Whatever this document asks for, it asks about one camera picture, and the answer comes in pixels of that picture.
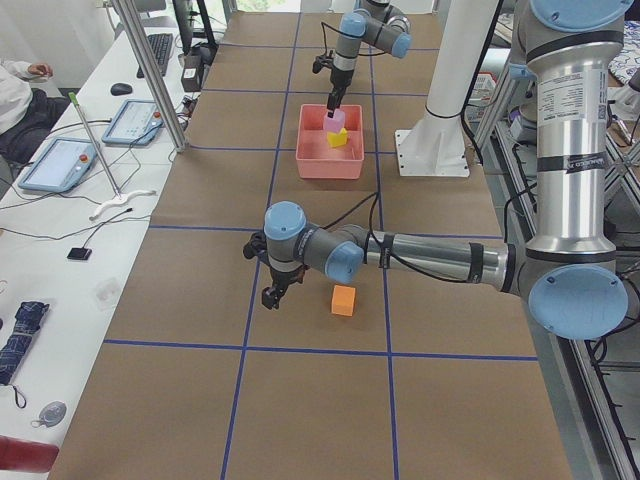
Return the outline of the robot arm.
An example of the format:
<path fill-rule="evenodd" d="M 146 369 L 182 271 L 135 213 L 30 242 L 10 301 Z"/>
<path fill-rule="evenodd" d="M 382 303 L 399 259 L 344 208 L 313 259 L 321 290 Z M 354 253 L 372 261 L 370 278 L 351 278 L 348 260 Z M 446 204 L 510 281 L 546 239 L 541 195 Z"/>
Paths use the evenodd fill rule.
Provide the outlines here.
<path fill-rule="evenodd" d="M 330 70 L 332 90 L 326 104 L 329 118 L 336 117 L 352 83 L 362 43 L 377 49 L 380 55 L 390 54 L 395 58 L 404 58 L 412 43 L 409 19 L 389 1 L 356 1 L 353 9 L 342 16 L 338 28 L 325 22 L 321 27 L 323 40 L 326 40 L 327 28 L 337 33 L 335 48 L 325 48 L 312 65 L 314 74 L 323 68 Z"/>
<path fill-rule="evenodd" d="M 462 174 L 462 133 L 475 76 L 493 35 L 501 1 L 452 1 L 425 114 L 396 140 L 401 176 Z M 332 229 L 360 204 L 321 227 L 290 201 L 266 210 L 264 228 L 243 248 L 270 270 L 262 305 L 279 307 L 288 287 L 309 269 L 340 284 L 351 283 L 361 265 L 405 269 L 451 284 L 486 284 L 520 297 L 531 318 L 556 336 L 593 340 L 613 332 L 629 310 L 623 281 L 615 273 L 616 247 L 604 234 L 608 67 L 623 46 L 624 16 L 634 1 L 516 1 L 515 37 L 506 70 L 533 80 L 536 113 L 536 218 L 532 240 L 509 243 L 509 206 L 530 194 L 532 183 L 506 200 L 499 221 L 503 243 L 427 238 L 376 231 L 369 225 Z M 409 21 L 389 1 L 356 1 L 342 16 L 336 51 L 325 53 L 314 73 L 330 68 L 327 106 L 343 100 L 356 69 L 356 47 L 375 47 L 403 58 Z M 471 138 L 474 147 L 481 128 Z"/>

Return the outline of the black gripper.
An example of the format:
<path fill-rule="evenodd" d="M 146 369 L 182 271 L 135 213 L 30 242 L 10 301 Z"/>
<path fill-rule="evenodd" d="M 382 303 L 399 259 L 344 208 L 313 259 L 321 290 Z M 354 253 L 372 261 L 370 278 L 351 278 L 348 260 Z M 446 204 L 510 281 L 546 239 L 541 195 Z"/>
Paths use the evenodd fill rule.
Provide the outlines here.
<path fill-rule="evenodd" d="M 249 241 L 243 247 L 243 255 L 247 260 L 257 258 L 269 268 L 272 284 L 261 292 L 261 303 L 269 310 L 280 308 L 280 302 L 290 285 L 303 283 L 306 273 L 305 265 L 300 264 L 288 272 L 272 265 L 267 250 L 267 238 L 263 231 L 251 234 Z"/>
<path fill-rule="evenodd" d="M 331 70 L 330 82 L 332 90 L 327 100 L 327 115 L 333 116 L 341 107 L 347 88 L 351 85 L 356 66 L 355 57 L 345 57 L 338 52 L 317 55 L 312 64 L 312 71 L 318 74 L 323 68 Z"/>

